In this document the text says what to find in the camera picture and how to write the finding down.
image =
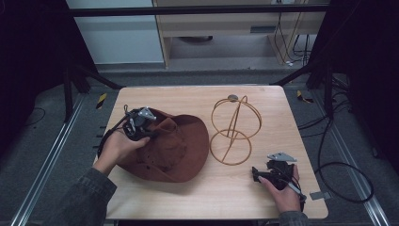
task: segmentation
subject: black curtain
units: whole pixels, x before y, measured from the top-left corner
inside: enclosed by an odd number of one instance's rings
[[[69,8],[65,0],[5,0],[0,6],[0,157],[25,125],[36,96],[62,84],[69,64],[97,72],[74,18],[45,13],[52,9]],[[83,73],[72,77],[86,82]]]
[[[339,31],[325,54],[335,73],[349,77],[355,113],[379,156],[389,159],[399,172],[399,5],[396,0],[332,0],[331,4],[350,7],[327,13],[310,61]]]

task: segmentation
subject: white cabinet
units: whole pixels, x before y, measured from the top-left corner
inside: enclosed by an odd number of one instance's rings
[[[152,7],[151,0],[67,0],[70,8]],[[96,65],[164,63],[154,16],[76,17]]]

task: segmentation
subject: tripod leg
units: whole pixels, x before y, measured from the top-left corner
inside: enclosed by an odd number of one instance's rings
[[[319,60],[314,60],[312,63],[309,63],[305,66],[303,66],[302,68],[298,69],[297,71],[291,73],[290,75],[284,77],[283,79],[281,79],[278,82],[275,83],[271,83],[270,86],[284,86],[285,84],[293,81],[294,79],[298,78],[300,75],[304,74],[304,73],[310,73],[314,67],[317,65],[317,63],[319,62]]]
[[[325,111],[330,119],[334,118],[334,109],[332,107],[332,68],[329,60],[326,64],[327,75],[325,82]]]
[[[67,122],[73,112],[73,106],[72,106],[72,84],[68,72],[68,67],[65,68],[64,70],[64,95],[65,95],[65,120],[64,122]]]
[[[124,88],[124,86],[120,86],[120,85],[118,85],[116,83],[113,83],[113,82],[109,81],[108,79],[100,76],[99,74],[93,73],[90,70],[88,70],[88,69],[86,69],[86,68],[84,68],[84,67],[82,67],[80,65],[77,65],[76,69],[80,70],[81,72],[87,74],[88,76],[96,79],[97,81],[105,84],[106,86],[108,86],[108,87],[110,87],[112,89],[122,89],[122,88]]]

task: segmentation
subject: wire hat stand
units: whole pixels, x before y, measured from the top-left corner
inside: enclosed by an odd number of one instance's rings
[[[232,113],[229,127],[227,129],[220,130],[215,125],[214,114],[215,114],[215,111],[221,105],[224,105],[224,104],[235,104],[236,107],[235,107],[234,112]],[[240,110],[242,109],[241,108],[242,106],[249,108],[254,113],[256,118],[258,119],[258,123],[259,123],[258,128],[251,135],[246,135],[244,132],[237,129],[237,122],[239,119],[239,113],[240,113]],[[257,135],[262,128],[262,116],[261,116],[261,113],[258,111],[258,109],[256,109],[253,105],[251,105],[247,101],[247,96],[244,96],[243,98],[241,98],[239,100],[236,95],[232,94],[227,99],[222,99],[215,104],[214,109],[212,111],[211,120],[212,120],[212,125],[216,129],[216,133],[212,136],[211,141],[210,141],[210,151],[211,151],[211,154],[214,156],[214,158],[218,162],[223,163],[225,165],[229,165],[229,166],[236,166],[236,165],[240,165],[240,164],[246,162],[252,153],[252,144],[249,139],[254,137],[255,135]],[[215,137],[217,137],[218,135],[221,135],[224,138],[227,138],[230,140],[227,150],[225,152],[222,152],[222,154],[216,154],[215,150],[212,148]],[[233,153],[233,151],[231,151],[231,149],[233,148],[233,144],[234,144],[235,140],[246,140],[247,145],[248,145],[248,150],[245,154],[243,154],[243,157],[234,158],[234,161],[227,160],[226,158],[227,158],[228,154]]]

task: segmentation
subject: person's left hand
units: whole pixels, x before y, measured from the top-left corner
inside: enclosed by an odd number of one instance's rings
[[[102,154],[94,163],[93,168],[108,175],[117,164],[128,160],[135,154],[136,149],[145,146],[149,140],[149,137],[144,137],[141,140],[132,141],[121,128],[117,129],[106,140]]]

